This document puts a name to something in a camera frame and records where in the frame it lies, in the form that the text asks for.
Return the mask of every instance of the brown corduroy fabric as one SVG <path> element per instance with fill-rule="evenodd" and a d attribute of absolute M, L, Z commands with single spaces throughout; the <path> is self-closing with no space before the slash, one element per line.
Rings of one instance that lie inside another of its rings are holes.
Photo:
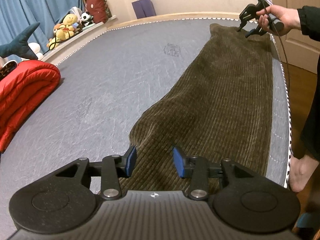
<path fill-rule="evenodd" d="M 210 25 L 211 38 L 170 92 L 145 111 L 129 138 L 138 159 L 132 190 L 185 190 L 172 159 L 175 143 L 212 162 L 233 159 L 261 175 L 268 164 L 272 122 L 269 35 L 245 38 L 235 27 Z M 210 192 L 218 188 L 209 179 Z"/>

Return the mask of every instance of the pant leg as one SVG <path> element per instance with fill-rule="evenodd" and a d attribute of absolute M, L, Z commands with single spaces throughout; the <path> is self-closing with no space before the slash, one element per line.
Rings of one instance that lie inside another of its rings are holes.
<path fill-rule="evenodd" d="M 316 92 L 308 118 L 301 133 L 301 140 L 314 158 L 320 161 L 320 57 L 317 72 Z"/>

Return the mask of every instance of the human hand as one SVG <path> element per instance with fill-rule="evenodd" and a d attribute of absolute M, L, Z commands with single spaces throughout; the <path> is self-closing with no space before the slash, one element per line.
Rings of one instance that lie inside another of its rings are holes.
<path fill-rule="evenodd" d="M 272 13 L 284 24 L 283 30 L 279 32 L 280 36 L 286 35 L 292 29 L 301 30 L 298 10 L 288 9 L 279 5 L 270 5 L 266 9 L 262 9 L 261 11 L 257 12 L 257 16 L 260 16 L 258 24 L 266 32 L 277 35 L 277 33 L 271 31 L 269 28 L 269 13 Z"/>

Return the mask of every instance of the panda plush toy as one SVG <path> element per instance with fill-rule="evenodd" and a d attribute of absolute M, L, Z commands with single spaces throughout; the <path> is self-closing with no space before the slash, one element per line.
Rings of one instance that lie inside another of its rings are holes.
<path fill-rule="evenodd" d="M 93 24 L 93 16 L 90 15 L 90 13 L 88 13 L 88 12 L 84 12 L 80 17 L 80 21 L 81 21 L 82 26 L 87 27 L 87 26 Z"/>

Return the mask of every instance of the wooden floor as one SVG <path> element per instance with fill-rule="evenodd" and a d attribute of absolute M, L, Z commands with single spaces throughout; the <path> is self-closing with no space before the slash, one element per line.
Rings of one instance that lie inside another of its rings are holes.
<path fill-rule="evenodd" d="M 303 157 L 305 147 L 300 140 L 300 133 L 308 117 L 316 89 L 317 76 L 307 70 L 289 64 L 290 107 L 292 118 L 292 150 L 297 158 Z M 301 213 L 320 210 L 320 166 L 312 175 L 305 189 L 298 193 Z"/>

